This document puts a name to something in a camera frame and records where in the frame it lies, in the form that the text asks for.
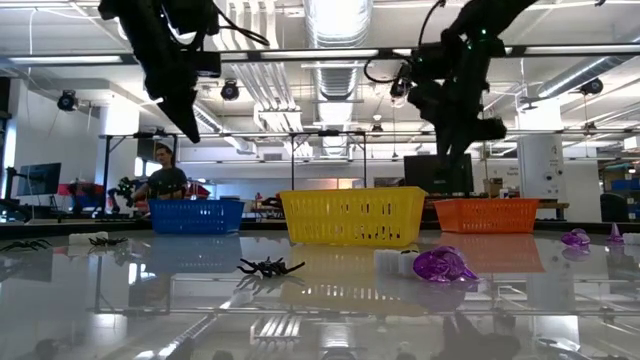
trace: dome camera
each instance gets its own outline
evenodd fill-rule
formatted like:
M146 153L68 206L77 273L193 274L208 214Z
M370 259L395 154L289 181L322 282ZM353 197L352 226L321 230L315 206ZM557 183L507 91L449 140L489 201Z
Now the dome camera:
M220 96L227 101L234 101L240 96L236 79L227 79L224 82Z

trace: plastic basket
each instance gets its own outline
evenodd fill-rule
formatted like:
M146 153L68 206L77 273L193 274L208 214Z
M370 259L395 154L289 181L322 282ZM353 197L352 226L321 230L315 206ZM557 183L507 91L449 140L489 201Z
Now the plastic basket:
M244 203L230 200L151 200L159 234L227 234L238 231Z
M435 202L443 231L474 234L533 232L538 199L459 199Z
M392 247L418 237L424 196L418 187L280 193L293 242Z

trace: blue basket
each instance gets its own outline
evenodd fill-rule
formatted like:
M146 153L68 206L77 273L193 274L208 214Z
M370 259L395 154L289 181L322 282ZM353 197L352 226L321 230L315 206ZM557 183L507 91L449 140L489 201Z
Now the blue basket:
M151 200L159 234L227 234L238 231L244 203L231 200Z

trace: security camera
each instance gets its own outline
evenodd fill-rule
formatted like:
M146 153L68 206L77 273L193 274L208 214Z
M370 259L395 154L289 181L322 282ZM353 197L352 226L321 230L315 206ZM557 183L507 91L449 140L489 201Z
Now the security camera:
M591 81L589 81L588 83L580 86L580 88L578 89L578 91L582 94L582 95L598 95L602 92L602 89L604 88L604 84L602 83L602 80L595 78Z
M75 90L63 90L58 99L58 109L72 112L78 110L78 98Z
M220 96L227 101L233 101L240 96L240 90L238 89L236 79L227 79L224 82Z

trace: computer monitor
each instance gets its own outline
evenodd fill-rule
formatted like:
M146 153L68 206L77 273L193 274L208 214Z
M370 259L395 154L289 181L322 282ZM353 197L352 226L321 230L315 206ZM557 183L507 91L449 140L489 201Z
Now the computer monitor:
M407 186L418 186L429 194L473 192L471 155L465 154L448 171L437 155L405 156L404 177Z
M61 168L61 163L20 167L22 176L18 182L18 196L57 194Z

